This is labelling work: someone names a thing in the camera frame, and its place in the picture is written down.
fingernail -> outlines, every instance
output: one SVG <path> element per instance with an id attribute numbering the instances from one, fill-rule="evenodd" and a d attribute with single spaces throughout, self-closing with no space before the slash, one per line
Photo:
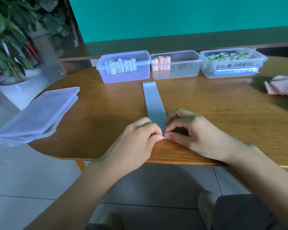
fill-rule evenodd
<path id="1" fill-rule="evenodd" d="M 162 140 L 163 139 L 163 136 L 159 136 L 158 138 L 157 138 L 157 141 L 160 141 L 160 140 Z"/>

teal wall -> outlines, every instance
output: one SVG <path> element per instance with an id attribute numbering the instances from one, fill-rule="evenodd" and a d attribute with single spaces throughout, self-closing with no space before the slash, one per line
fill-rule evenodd
<path id="1" fill-rule="evenodd" d="M 84 42 L 288 26 L 288 0 L 69 1 Z"/>

hand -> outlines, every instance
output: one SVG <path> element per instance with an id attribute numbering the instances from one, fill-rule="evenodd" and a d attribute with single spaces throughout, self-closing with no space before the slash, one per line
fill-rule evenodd
<path id="1" fill-rule="evenodd" d="M 100 159 L 123 177 L 144 164 L 155 143 L 162 139 L 161 128 L 144 117 L 128 125 Z"/>
<path id="2" fill-rule="evenodd" d="M 182 144 L 198 154 L 211 159 L 228 162 L 232 156 L 248 145 L 227 135 L 203 116 L 184 109 L 177 109 L 167 116 L 164 131 L 167 139 Z M 184 127 L 189 136 L 172 132 L 176 127 Z"/>

clear plastic container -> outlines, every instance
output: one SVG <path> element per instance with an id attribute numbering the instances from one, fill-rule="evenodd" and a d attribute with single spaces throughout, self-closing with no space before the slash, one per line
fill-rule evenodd
<path id="1" fill-rule="evenodd" d="M 135 62 L 128 61 L 128 66 L 122 63 L 113 66 L 105 65 L 105 62 L 116 62 L 119 58 L 122 60 L 135 58 Z M 150 77 L 150 56 L 147 50 L 103 55 L 99 59 L 96 69 L 104 83 L 148 79 Z"/>
<path id="2" fill-rule="evenodd" d="M 199 58 L 199 54 L 193 50 L 151 54 L 150 58 L 152 60 L 158 56 L 171 57 L 170 63 L 163 63 L 161 65 L 169 65 L 170 69 L 160 70 L 158 64 L 156 65 L 151 62 L 152 67 L 158 66 L 158 70 L 152 68 L 154 79 L 197 76 L 200 71 L 200 64 L 203 61 Z"/>
<path id="3" fill-rule="evenodd" d="M 52 135 L 77 101 L 79 87 L 44 92 L 0 129 L 0 142 L 12 146 Z"/>
<path id="4" fill-rule="evenodd" d="M 227 61 L 207 59 L 207 56 L 220 53 L 228 55 L 242 53 L 248 58 Z M 200 69 L 207 78 L 253 76 L 259 73 L 259 68 L 268 60 L 268 57 L 256 49 L 246 47 L 201 51 L 200 58 L 203 60 Z"/>

white flower pot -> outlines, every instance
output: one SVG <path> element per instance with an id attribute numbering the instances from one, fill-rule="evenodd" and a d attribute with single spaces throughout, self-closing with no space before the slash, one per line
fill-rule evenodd
<path id="1" fill-rule="evenodd" d="M 20 110 L 27 107 L 36 95 L 50 85 L 40 69 L 29 69 L 25 73 L 25 77 L 21 75 L 24 80 L 21 83 L 16 84 L 14 77 L 8 77 L 0 81 L 0 91 Z"/>

